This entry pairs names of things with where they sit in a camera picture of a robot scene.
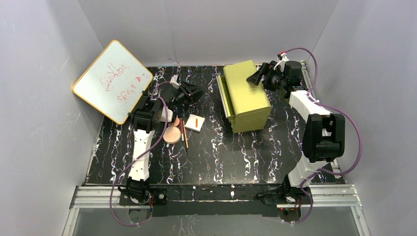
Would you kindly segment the red and black makeup pen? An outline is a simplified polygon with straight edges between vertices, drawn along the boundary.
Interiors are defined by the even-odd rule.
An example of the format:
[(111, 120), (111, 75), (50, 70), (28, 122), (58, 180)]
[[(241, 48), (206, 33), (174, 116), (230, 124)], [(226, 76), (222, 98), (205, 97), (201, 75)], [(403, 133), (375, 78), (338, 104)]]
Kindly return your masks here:
[(183, 122), (182, 122), (181, 118), (179, 118), (179, 129), (180, 129), (180, 132), (181, 132), (181, 140), (182, 140), (183, 146), (185, 148), (185, 153), (188, 153), (187, 145), (186, 145), (186, 142), (185, 142), (185, 132), (184, 132)]

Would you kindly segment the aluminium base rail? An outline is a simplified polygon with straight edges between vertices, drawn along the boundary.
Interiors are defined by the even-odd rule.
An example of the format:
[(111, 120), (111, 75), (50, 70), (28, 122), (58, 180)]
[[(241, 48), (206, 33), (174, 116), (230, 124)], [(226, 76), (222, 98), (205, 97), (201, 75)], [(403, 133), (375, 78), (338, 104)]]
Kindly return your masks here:
[(252, 199), (254, 186), (170, 186), (164, 205), (134, 204), (108, 186), (78, 187), (65, 236), (368, 236), (354, 185), (312, 185), (303, 221), (286, 223), (290, 206)]

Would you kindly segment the whiteboard with yellow frame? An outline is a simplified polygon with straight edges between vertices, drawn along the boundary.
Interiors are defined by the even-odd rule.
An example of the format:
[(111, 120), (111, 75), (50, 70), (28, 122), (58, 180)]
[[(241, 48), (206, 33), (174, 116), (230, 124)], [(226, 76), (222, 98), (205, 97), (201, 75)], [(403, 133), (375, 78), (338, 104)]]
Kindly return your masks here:
[(124, 124), (152, 80), (153, 74), (118, 40), (112, 40), (72, 91), (116, 124)]

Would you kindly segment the small round pink compact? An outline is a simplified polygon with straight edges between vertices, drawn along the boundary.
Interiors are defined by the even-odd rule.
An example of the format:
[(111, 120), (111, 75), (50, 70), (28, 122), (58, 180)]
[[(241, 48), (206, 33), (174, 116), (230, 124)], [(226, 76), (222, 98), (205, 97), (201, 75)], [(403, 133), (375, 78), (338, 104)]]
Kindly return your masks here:
[(178, 117), (176, 117), (176, 118), (174, 119), (174, 121), (171, 123), (171, 126), (173, 126), (173, 127), (178, 127), (178, 126), (179, 126), (179, 124), (180, 124), (180, 119), (179, 119)]

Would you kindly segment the large round pink compact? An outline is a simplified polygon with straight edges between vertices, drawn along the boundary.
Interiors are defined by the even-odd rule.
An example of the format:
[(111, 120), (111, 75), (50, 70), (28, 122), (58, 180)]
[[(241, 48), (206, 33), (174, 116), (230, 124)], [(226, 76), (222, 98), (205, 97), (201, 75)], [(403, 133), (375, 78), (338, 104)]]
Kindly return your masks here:
[(167, 127), (163, 134), (163, 140), (168, 144), (175, 144), (181, 139), (181, 131), (178, 127)]

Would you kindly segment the gold makeup pencil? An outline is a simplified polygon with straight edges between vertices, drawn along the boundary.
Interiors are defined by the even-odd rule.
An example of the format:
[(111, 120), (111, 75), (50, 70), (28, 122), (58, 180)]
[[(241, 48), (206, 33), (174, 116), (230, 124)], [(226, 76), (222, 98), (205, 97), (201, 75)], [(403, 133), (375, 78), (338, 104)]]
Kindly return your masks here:
[(185, 128), (185, 122), (184, 122), (184, 120), (182, 120), (182, 126), (183, 126), (183, 131), (184, 131), (185, 145), (186, 145), (186, 149), (188, 150), (188, 148), (189, 148), (189, 145), (188, 145), (188, 137), (187, 137), (187, 133), (186, 133), (186, 128)]

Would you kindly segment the green drawer cabinet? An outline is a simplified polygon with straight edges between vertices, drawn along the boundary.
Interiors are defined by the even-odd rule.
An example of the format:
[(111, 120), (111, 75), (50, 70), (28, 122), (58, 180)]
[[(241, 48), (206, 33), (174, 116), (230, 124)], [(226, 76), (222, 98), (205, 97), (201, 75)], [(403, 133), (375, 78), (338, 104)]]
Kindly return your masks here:
[(225, 116), (233, 133), (262, 130), (272, 107), (262, 85), (246, 79), (258, 71), (252, 60), (226, 65), (217, 76)]

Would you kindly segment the white square makeup box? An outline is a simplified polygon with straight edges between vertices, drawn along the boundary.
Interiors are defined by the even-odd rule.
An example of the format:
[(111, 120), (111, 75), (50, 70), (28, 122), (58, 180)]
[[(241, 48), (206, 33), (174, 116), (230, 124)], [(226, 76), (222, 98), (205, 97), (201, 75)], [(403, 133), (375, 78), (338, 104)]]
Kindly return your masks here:
[(190, 114), (185, 123), (185, 128), (200, 133), (204, 122), (204, 117)]

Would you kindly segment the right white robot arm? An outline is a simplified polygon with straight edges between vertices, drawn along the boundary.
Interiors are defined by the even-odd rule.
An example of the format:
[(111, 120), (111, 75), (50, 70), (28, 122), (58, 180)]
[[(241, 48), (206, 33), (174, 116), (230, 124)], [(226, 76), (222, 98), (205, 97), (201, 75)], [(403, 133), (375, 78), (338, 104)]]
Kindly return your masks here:
[(284, 200), (298, 200), (307, 195), (314, 176), (327, 163), (342, 156), (345, 147), (345, 118), (331, 113), (318, 104), (303, 85), (303, 63), (298, 61), (264, 62), (260, 69), (246, 80), (254, 85), (262, 84), (270, 91), (281, 90), (306, 122), (302, 139), (302, 156), (284, 178), (277, 194)]

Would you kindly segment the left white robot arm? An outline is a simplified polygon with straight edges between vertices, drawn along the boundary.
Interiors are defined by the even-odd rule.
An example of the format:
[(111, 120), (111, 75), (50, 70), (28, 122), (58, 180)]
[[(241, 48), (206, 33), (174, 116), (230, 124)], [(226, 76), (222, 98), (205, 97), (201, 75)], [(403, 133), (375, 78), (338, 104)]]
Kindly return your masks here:
[(202, 86), (188, 82), (171, 82), (172, 89), (162, 92), (159, 98), (152, 98), (144, 91), (137, 105), (129, 113), (133, 126), (133, 160), (125, 188), (118, 190), (139, 204), (150, 203), (153, 197), (149, 187), (149, 156), (156, 146), (152, 139), (156, 128), (163, 123), (162, 136), (158, 142), (176, 143), (185, 139), (183, 120), (176, 108), (198, 101), (205, 93)]

